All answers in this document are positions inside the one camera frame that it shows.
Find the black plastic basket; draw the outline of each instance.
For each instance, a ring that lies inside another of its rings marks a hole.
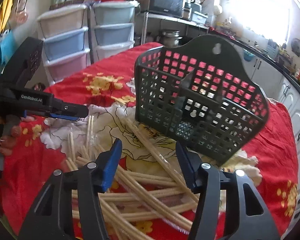
[[[158,47],[135,65],[136,120],[226,162],[266,124],[268,100],[235,48],[214,35]]]

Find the pink drawer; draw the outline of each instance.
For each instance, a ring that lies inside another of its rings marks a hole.
[[[87,67],[87,53],[70,55],[54,62],[50,61],[47,69],[54,81],[59,81]]]

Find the window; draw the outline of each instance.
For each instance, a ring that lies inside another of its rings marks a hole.
[[[244,28],[280,45],[287,41],[290,0],[236,0],[235,11]]]

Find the human hand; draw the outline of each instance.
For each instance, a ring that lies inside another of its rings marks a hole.
[[[35,120],[32,116],[27,116],[26,118],[21,118],[23,122],[32,122]],[[3,124],[4,120],[0,116],[0,124]],[[11,135],[4,135],[0,137],[0,153],[4,156],[10,156],[12,154],[13,147],[17,144],[17,138],[21,136],[21,127],[13,126],[11,128]]]

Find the yellow cloth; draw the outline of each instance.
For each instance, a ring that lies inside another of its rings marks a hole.
[[[0,5],[0,34],[4,31],[13,5],[13,0],[3,0]]]

